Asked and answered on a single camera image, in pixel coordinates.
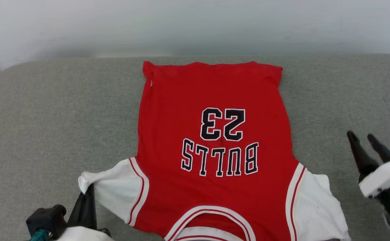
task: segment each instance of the bulls jersey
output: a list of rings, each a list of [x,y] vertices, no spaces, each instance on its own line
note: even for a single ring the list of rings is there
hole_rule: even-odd
[[[145,62],[137,156],[84,172],[82,192],[167,241],[349,239],[327,177],[292,154],[281,72]]]

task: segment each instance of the white background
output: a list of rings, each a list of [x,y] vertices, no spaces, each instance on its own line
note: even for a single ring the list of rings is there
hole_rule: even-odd
[[[0,70],[57,57],[390,53],[390,0],[0,0]]]

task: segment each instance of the wire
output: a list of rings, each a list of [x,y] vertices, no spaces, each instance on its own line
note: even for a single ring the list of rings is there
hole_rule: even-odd
[[[48,232],[45,229],[41,229],[31,237],[30,241],[48,241],[48,239]]]

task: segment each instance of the jersey logo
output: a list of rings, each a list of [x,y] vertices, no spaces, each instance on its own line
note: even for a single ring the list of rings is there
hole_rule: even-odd
[[[216,119],[222,118],[230,120],[223,126],[223,130],[216,127]],[[205,141],[216,141],[223,135],[227,141],[239,142],[243,139],[243,132],[241,130],[239,131],[238,127],[245,121],[245,109],[226,108],[223,115],[223,112],[218,108],[206,108],[201,115],[201,139]],[[258,172],[258,147],[259,142],[255,142],[247,145],[244,150],[240,147],[229,150],[226,150],[226,148],[210,149],[206,146],[196,144],[189,138],[185,138],[183,139],[181,169],[192,171],[193,154],[196,154],[201,158],[200,176],[207,176],[207,160],[213,158],[217,160],[216,177],[223,177],[224,175],[241,176],[242,166],[245,175],[253,174]],[[223,170],[224,162],[227,163],[227,170],[225,171]]]

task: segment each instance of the red stripe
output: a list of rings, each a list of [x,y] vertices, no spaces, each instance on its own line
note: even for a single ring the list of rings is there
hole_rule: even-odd
[[[208,236],[208,235],[193,235],[193,236],[186,236],[186,237],[181,237],[181,238],[178,238],[176,239],[177,241],[178,240],[182,240],[182,239],[185,239],[185,238],[214,238],[216,240],[221,240],[221,241],[228,241],[226,239],[223,239],[223,238],[218,238],[218,237],[213,237],[213,236]]]
[[[292,206],[291,206],[291,208],[290,208],[290,219],[291,219],[291,221],[292,221],[293,232],[294,232],[294,234],[295,234],[295,241],[298,240],[298,237],[296,236],[295,223],[293,222],[293,203],[295,202],[296,191],[298,190],[299,182],[300,182],[300,180],[302,179],[302,175],[303,175],[304,171],[305,171],[305,166],[304,166],[304,168],[303,168],[302,171],[301,171],[301,174],[300,174],[300,176],[299,176],[298,182],[296,183],[296,187],[295,187],[295,190],[294,190],[294,192],[293,192]]]
[[[134,165],[132,164],[131,158],[129,158],[128,160],[129,160],[129,163],[131,164],[131,167],[132,167],[132,169],[134,170],[135,174],[137,174],[137,176],[139,176],[139,177],[141,178],[141,191],[140,191],[140,194],[139,194],[138,199],[137,199],[137,201],[135,202],[134,206],[132,207],[131,212],[129,213],[129,220],[128,220],[128,223],[131,223],[131,220],[132,220],[132,212],[134,211],[134,208],[137,206],[137,204],[140,202],[141,195],[143,194],[144,180],[143,180],[143,178],[140,176],[140,174],[137,173],[136,169],[134,168]]]
[[[249,231],[247,229],[247,227],[244,225],[244,223],[242,223],[241,221],[238,220],[238,218],[234,217],[232,214],[229,214],[225,211],[222,211],[222,210],[216,210],[216,209],[201,209],[201,210],[198,210],[196,212],[194,212],[193,214],[191,214],[189,217],[187,217],[185,220],[183,220],[182,223],[180,223],[179,227],[176,229],[176,231],[173,233],[173,235],[171,236],[171,238],[173,238],[181,229],[183,223],[185,223],[188,219],[191,219],[193,215],[196,215],[197,213],[199,212],[202,212],[202,211],[215,211],[215,212],[221,212],[221,213],[224,213],[224,214],[227,214],[231,217],[233,217],[236,221],[238,221],[243,227],[244,229],[246,230],[245,233],[247,233],[247,236],[249,237],[249,239],[247,241],[250,241],[250,234],[249,234]]]

